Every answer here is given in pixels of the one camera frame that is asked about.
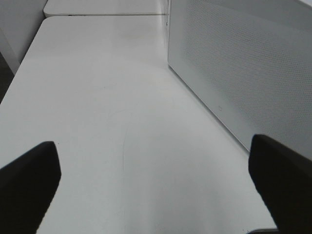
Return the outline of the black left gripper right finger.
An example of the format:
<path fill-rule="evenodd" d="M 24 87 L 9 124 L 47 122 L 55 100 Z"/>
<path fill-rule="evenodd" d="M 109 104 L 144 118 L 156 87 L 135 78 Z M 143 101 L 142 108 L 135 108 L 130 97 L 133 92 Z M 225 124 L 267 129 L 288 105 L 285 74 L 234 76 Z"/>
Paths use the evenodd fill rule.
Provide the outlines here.
<path fill-rule="evenodd" d="M 248 171 L 281 234 L 312 232 L 312 162 L 261 134 L 252 138 Z"/>

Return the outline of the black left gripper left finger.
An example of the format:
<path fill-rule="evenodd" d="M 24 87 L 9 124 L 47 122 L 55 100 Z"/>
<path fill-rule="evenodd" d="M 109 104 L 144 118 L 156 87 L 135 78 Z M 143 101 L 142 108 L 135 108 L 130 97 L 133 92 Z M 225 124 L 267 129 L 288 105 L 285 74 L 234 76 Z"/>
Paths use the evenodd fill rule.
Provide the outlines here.
<path fill-rule="evenodd" d="M 45 141 L 0 170 L 0 232 L 35 234 L 61 178 L 55 143 Z"/>

